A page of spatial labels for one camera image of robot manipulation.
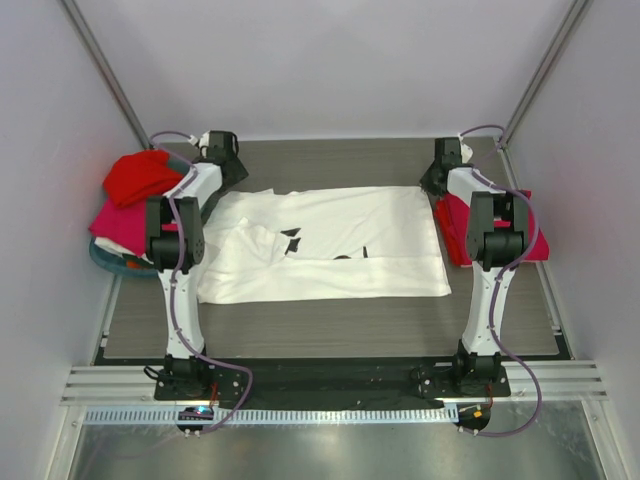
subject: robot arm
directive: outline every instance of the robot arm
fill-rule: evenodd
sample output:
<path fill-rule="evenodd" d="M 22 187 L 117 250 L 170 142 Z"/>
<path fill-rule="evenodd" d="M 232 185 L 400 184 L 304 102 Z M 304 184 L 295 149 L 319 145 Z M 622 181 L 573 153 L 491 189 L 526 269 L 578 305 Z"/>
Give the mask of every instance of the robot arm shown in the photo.
<path fill-rule="evenodd" d="M 485 388 L 497 386 L 500 378 L 506 378 L 494 334 L 500 338 L 507 292 L 515 269 L 504 272 L 499 288 L 496 288 L 497 278 L 498 273 L 528 247 L 529 211 L 521 198 L 492 188 L 492 183 L 478 170 L 464 163 L 463 152 L 459 138 L 437 139 L 434 162 L 420 184 L 436 197 L 454 195 L 470 209 L 466 249 L 472 260 L 473 293 L 467 327 L 454 355 L 451 373 L 446 377 L 456 387 Z M 508 226 L 497 227 L 495 220 L 504 220 Z M 494 295 L 492 332 L 489 318 Z"/>
<path fill-rule="evenodd" d="M 206 355 L 200 330 L 197 287 L 207 267 L 203 224 L 220 198 L 221 192 L 244 179 L 248 173 L 237 157 L 238 143 L 231 132 L 207 132 L 194 146 L 200 156 L 175 188 L 162 196 L 150 197 L 146 205 L 146 254 L 162 284 L 168 322 L 167 353 L 163 382 L 158 381 L 156 398 L 174 399 L 185 388 L 202 391 L 211 384 L 208 365 L 193 356 L 182 343 L 172 324 L 170 302 L 173 297 L 176 317 L 184 339 L 196 351 Z M 174 214 L 169 205 L 174 198 L 184 234 L 184 260 L 172 284 L 173 269 L 178 265 L 180 239 Z"/>

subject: table surface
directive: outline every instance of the table surface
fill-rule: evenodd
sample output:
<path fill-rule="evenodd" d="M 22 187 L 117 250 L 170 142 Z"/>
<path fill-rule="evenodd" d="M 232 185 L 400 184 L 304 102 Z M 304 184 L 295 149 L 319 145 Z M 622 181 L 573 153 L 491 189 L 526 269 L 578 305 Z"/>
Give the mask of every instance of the table surface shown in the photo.
<path fill-rule="evenodd" d="M 487 431 L 512 430 L 534 404 L 496 404 Z M 605 480 L 580 402 L 546 402 L 508 439 L 450 424 L 230 427 L 154 445 L 175 426 L 82 428 L 72 480 Z M 138 455 L 118 460 L 114 454 Z"/>
<path fill-rule="evenodd" d="M 362 186 L 412 186 L 433 160 L 433 139 L 242 142 L 249 178 L 237 190 L 276 193 Z M 469 140 L 475 159 L 493 147 Z M 188 144 L 172 144 L 188 152 Z M 498 155 L 477 165 L 506 183 Z M 232 357 L 440 356 L 455 352 L 467 323 L 472 272 L 448 262 L 453 293 L 439 298 L 373 298 L 200 305 L 210 355 Z M 521 355 L 558 353 L 534 265 L 518 269 L 509 289 L 502 339 Z M 109 327 L 105 358 L 160 358 L 167 342 L 157 279 L 124 278 Z"/>

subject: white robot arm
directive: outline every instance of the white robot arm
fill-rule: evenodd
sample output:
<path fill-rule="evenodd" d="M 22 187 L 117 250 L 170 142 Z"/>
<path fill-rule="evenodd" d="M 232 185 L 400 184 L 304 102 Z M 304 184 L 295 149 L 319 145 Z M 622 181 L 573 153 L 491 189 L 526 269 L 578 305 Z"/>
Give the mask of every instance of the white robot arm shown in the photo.
<path fill-rule="evenodd" d="M 246 176 L 246 170 L 239 164 L 236 155 L 235 136 L 229 132 L 219 133 L 223 134 L 218 142 L 223 145 L 220 151 L 238 162 L 231 164 L 232 176 L 235 175 L 236 179 L 238 175 Z M 207 137 L 208 145 L 215 142 L 214 138 L 217 137 Z M 206 372 L 175 335 L 169 311 L 171 272 L 177 265 L 180 245 L 177 232 L 171 229 L 174 219 L 168 208 L 167 196 L 176 190 L 179 192 L 175 198 L 185 234 L 185 262 L 181 272 L 176 276 L 176 316 L 185 339 L 195 350 L 204 354 L 206 347 L 200 331 L 196 298 L 197 285 L 206 268 L 201 263 L 205 255 L 202 226 L 206 221 L 206 218 L 202 218 L 202 211 L 206 210 L 205 206 L 210 206 L 208 204 L 211 203 L 211 198 L 217 201 L 219 192 L 224 190 L 228 183 L 225 178 L 225 164 L 215 160 L 208 161 L 208 145 L 200 146 L 201 152 L 205 149 L 205 156 L 195 164 L 195 168 L 198 169 L 195 181 L 187 185 L 183 181 L 171 192 L 162 197 L 151 198 L 147 202 L 147 256 L 159 272 L 169 325 L 164 371 L 166 375 L 194 380 Z M 502 275 L 499 289 L 495 288 L 496 277 L 506 265 L 519 258 L 528 246 L 528 209 L 518 197 L 488 186 L 491 183 L 480 176 L 471 165 L 463 163 L 462 158 L 463 149 L 457 137 L 436 140 L 434 162 L 420 184 L 424 190 L 435 196 L 450 193 L 470 207 L 467 251 L 473 260 L 472 301 L 467 328 L 453 358 L 453 373 L 447 374 L 447 381 L 456 386 L 486 386 L 498 383 L 504 375 L 500 348 L 490 327 L 490 309 L 493 303 L 493 332 L 499 338 L 506 295 L 515 270 Z M 501 218 L 510 224 L 508 227 L 496 227 L 495 218 Z"/>

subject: white backdrop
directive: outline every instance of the white backdrop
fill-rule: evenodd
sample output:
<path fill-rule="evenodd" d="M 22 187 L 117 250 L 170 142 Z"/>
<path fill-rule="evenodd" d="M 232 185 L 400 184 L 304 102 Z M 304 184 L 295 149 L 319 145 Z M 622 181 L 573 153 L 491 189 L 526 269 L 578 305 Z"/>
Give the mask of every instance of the white backdrop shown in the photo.
<path fill-rule="evenodd" d="M 549 239 L 571 346 L 598 363 L 636 462 L 639 21 L 638 2 L 594 2 L 511 145 Z"/>
<path fill-rule="evenodd" d="M 43 479 L 72 365 L 111 275 L 89 258 L 100 185 L 139 148 L 57 2 L 0 3 L 0 478 Z"/>
<path fill-rule="evenodd" d="M 507 122 L 570 0 L 78 0 L 148 133 Z"/>

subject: magenta cloth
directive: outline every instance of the magenta cloth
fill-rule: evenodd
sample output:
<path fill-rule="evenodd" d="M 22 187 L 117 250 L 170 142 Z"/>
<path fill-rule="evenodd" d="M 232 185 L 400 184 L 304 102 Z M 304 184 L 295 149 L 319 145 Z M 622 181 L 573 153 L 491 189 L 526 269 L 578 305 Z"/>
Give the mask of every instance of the magenta cloth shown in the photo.
<path fill-rule="evenodd" d="M 89 231 L 94 236 L 106 237 L 141 257 L 146 250 L 145 204 L 146 201 L 142 200 L 129 207 L 116 208 L 111 199 L 107 199 Z"/>

